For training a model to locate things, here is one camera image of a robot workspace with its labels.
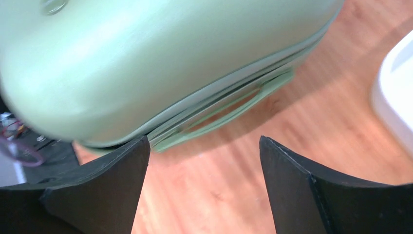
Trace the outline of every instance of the purple cable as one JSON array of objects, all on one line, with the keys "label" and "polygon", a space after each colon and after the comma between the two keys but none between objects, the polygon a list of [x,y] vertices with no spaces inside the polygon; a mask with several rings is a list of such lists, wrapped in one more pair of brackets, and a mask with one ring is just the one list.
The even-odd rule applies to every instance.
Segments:
[{"label": "purple cable", "polygon": [[28,161],[19,160],[13,156],[12,152],[10,152],[9,149],[7,150],[1,149],[2,154],[11,158],[12,160],[20,162],[25,167],[37,167],[44,163],[44,158],[35,149],[25,144],[22,144],[21,142],[17,140],[13,140],[13,139],[9,140],[5,136],[0,136],[0,143],[3,143],[6,146],[15,145],[17,146],[19,150],[23,152],[28,152],[31,156],[33,156],[37,160],[37,162],[28,162]]}]

